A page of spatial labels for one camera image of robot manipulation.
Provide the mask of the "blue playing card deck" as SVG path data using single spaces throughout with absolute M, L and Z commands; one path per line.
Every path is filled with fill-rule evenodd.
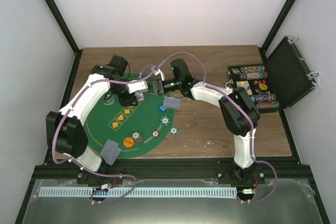
M 136 92 L 134 93 L 134 95 L 135 95 L 135 97 L 136 97 L 136 99 L 137 99 L 138 102 L 144 100 L 144 94 L 143 94 L 143 93 L 141 93 L 141 92 L 139 92 L 139 91 L 136 91 Z

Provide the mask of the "blue small blind button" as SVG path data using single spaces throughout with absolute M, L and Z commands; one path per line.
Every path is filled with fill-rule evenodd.
M 158 107 L 158 111 L 160 113 L 165 113 L 167 111 L 167 109 L 162 104 L 160 104 L 159 107 Z

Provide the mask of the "poker chip stack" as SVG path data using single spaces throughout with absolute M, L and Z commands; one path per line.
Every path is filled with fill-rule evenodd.
M 132 132 L 131 137 L 136 143 L 141 143 L 143 141 L 143 135 L 139 131 Z
M 168 117 L 168 116 L 162 116 L 161 118 L 160 118 L 160 121 L 161 121 L 161 123 L 163 124 L 163 125 L 170 125 L 171 124 L 171 120 L 170 120 L 170 118 Z

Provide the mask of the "orange big blind button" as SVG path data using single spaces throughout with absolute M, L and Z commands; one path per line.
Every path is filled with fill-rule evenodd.
M 126 148 L 131 148 L 134 146 L 134 139 L 132 137 L 126 137 L 124 140 L 123 140 L 123 146 L 126 147 Z

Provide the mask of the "single teal poker chip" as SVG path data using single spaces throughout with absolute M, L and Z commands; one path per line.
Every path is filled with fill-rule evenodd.
M 171 128 L 170 128 L 170 133 L 171 133 L 172 135 L 176 135 L 176 134 L 178 133 L 178 129 L 177 129 L 176 127 L 171 127 Z

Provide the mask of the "red poker chip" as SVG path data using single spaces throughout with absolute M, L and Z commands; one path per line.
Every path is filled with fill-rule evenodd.
M 157 137 L 159 137 L 159 136 L 160 136 L 160 131 L 158 131 L 158 130 L 154 130 L 154 131 L 152 131 L 151 136 L 152 136 L 153 138 L 157 138 Z

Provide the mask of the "blue checkered playing card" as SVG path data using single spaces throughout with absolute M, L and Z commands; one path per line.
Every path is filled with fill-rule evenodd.
M 121 153 L 122 149 L 117 147 L 113 149 L 106 150 L 102 155 L 103 159 L 108 165 L 113 165 L 116 159 L 118 158 L 119 154 Z

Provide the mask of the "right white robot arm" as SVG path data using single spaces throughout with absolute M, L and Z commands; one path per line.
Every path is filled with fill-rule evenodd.
M 176 59 L 171 62 L 173 77 L 164 79 L 158 66 L 151 67 L 160 77 L 153 82 L 154 93 L 166 94 L 179 90 L 189 99 L 203 101 L 220 108 L 227 129 L 234 136 L 235 155 L 233 177 L 244 184 L 253 176 L 255 170 L 254 137 L 260 119 L 260 112 L 242 88 L 220 88 L 205 80 L 192 77 L 186 62 Z

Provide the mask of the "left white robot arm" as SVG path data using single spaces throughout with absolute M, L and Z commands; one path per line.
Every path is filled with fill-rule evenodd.
M 95 184 L 106 180 L 107 170 L 101 167 L 102 158 L 89 147 L 84 124 L 93 107 L 108 92 L 116 95 L 123 107 L 139 104 L 135 93 L 130 92 L 129 82 L 122 79 L 128 65 L 116 55 L 107 65 L 95 65 L 73 99 L 59 112 L 50 111 L 46 116 L 47 143 L 54 163 L 76 162 L 90 170 L 88 176 Z

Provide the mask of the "clear dealer button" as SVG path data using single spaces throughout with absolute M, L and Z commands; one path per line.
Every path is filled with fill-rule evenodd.
M 103 98 L 103 103 L 105 105 L 112 105 L 114 103 L 114 96 L 108 96 Z

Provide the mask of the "green round poker mat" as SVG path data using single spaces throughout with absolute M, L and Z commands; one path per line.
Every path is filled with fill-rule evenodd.
M 140 157 L 158 147 L 170 135 L 173 126 L 174 110 L 168 109 L 160 113 L 158 107 L 163 105 L 164 97 L 145 93 L 144 100 L 138 106 L 123 107 L 119 104 L 118 97 L 114 95 L 114 103 L 105 105 L 103 98 L 97 102 L 88 115 L 84 130 L 88 137 L 89 146 L 100 153 L 107 139 L 119 144 L 122 149 L 119 159 Z M 162 116 L 168 116 L 170 125 L 163 125 Z M 160 131 L 160 136 L 153 138 L 152 131 Z M 123 146 L 123 140 L 131 137 L 132 132 L 139 131 L 143 135 L 141 143 L 134 143 L 131 148 Z

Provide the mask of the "light blue slotted strip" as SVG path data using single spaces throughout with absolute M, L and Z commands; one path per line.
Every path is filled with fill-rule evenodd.
M 229 187 L 116 187 L 93 194 L 92 187 L 41 187 L 39 197 L 133 198 L 236 198 L 237 189 Z

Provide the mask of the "black poker case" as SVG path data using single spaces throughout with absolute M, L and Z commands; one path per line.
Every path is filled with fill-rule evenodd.
M 270 56 L 259 49 L 262 63 L 228 67 L 233 87 L 243 87 L 261 113 L 291 107 L 318 85 L 319 73 L 309 70 L 297 41 L 285 36 Z

